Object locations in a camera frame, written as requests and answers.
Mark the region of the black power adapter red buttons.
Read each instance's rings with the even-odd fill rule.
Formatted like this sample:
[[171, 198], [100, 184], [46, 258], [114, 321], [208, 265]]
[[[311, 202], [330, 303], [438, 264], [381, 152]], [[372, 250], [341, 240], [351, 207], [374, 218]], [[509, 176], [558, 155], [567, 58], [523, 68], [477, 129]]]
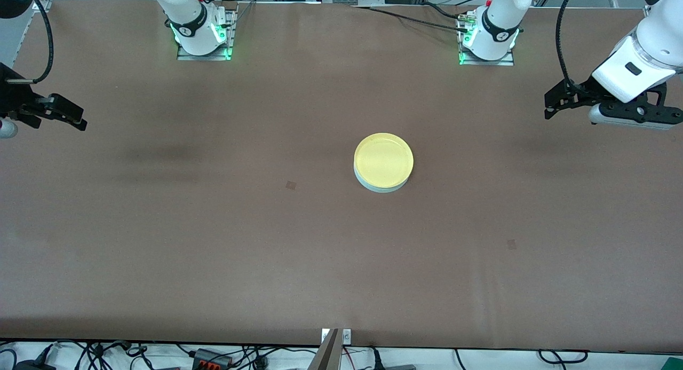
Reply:
[[220, 355], [211, 350], [198, 349], [193, 351], [191, 370], [229, 370], [232, 367], [230, 355]]

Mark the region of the yellow round plate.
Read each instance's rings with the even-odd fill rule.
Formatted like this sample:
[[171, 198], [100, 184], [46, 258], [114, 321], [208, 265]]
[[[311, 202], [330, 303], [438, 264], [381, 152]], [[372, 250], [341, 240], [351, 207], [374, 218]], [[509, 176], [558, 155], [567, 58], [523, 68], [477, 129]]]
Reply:
[[354, 151], [354, 165], [371, 185], [392, 187], [410, 177], [414, 156], [402, 138], [378, 132], [360, 141]]

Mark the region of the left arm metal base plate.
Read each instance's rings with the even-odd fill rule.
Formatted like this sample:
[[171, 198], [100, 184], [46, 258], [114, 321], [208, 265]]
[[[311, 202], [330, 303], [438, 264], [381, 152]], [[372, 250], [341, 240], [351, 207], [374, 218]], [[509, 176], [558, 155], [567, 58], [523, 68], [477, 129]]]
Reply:
[[475, 56], [470, 49], [467, 49], [462, 43], [458, 44], [458, 63], [459, 65], [472, 65], [472, 66], [514, 66], [514, 54], [513, 54], [513, 49], [515, 47], [515, 41], [512, 41], [512, 44], [505, 54], [500, 59], [495, 59], [495, 60], [488, 60], [488, 59], [481, 59]]

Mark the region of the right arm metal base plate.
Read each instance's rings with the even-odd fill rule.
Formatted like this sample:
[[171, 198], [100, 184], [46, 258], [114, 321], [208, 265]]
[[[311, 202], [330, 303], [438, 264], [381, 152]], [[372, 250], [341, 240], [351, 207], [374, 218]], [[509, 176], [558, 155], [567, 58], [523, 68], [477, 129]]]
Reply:
[[237, 11], [203, 5], [202, 14], [187, 25], [171, 23], [180, 61], [229, 61], [232, 58]]

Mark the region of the pale green round plate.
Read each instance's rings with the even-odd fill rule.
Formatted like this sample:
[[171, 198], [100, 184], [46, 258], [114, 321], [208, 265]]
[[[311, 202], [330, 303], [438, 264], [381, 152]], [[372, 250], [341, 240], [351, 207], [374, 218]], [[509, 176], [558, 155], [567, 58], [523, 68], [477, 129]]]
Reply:
[[357, 167], [356, 167], [355, 165], [354, 165], [354, 174], [355, 174], [356, 180], [358, 180], [359, 183], [360, 183], [363, 187], [365, 187], [367, 190], [370, 190], [371, 192], [375, 192], [375, 193], [391, 193], [391, 192], [396, 192], [397, 190], [399, 190], [400, 188], [402, 188], [403, 185], [405, 185], [405, 184], [408, 182], [408, 180], [409, 180], [409, 176], [408, 176], [408, 178], [406, 178], [405, 180], [403, 180], [403, 181], [402, 181], [400, 184], [398, 184], [398, 185], [395, 185], [395, 186], [392, 186], [392, 187], [378, 187], [378, 186], [371, 185], [370, 183], [368, 183], [368, 181], [366, 181], [366, 180], [361, 176], [361, 174], [359, 173], [359, 171], [357, 170]]

